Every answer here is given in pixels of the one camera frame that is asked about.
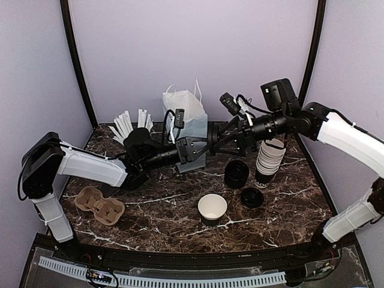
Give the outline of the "black paper coffee cup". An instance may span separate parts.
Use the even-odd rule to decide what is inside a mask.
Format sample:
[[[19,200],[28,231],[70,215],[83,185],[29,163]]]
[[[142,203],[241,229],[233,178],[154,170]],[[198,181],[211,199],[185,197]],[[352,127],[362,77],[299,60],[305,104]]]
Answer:
[[[217,226],[227,211],[225,198],[218,194],[207,194],[197,204],[201,221],[205,226]]]

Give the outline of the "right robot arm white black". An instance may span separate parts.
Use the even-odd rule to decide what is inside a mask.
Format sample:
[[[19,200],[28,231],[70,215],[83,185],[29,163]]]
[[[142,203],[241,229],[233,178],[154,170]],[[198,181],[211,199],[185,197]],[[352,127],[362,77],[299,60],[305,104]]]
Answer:
[[[319,260],[329,251],[329,244],[383,216],[383,140],[348,120],[336,109],[317,102],[301,106],[287,78],[261,87],[269,113],[251,121],[241,120],[240,105],[228,93],[220,102],[234,116],[223,128],[208,126],[208,147],[211,155],[246,154],[261,140],[292,133],[330,146],[354,158],[377,175],[368,191],[355,203],[324,221],[313,242],[306,248],[311,260]]]

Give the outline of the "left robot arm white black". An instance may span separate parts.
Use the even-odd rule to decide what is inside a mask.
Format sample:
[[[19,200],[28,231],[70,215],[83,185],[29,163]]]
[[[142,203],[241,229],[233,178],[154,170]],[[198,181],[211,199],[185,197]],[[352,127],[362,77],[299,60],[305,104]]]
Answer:
[[[164,144],[152,139],[145,128],[133,130],[123,141],[125,152],[105,157],[60,140],[47,133],[22,158],[17,181],[21,201],[31,199],[61,251],[72,262],[85,256],[85,249],[74,240],[74,230],[54,195],[57,175],[69,175],[102,182],[112,187],[134,190],[148,180],[147,171],[176,163],[191,163],[208,149],[205,137],[182,137]]]

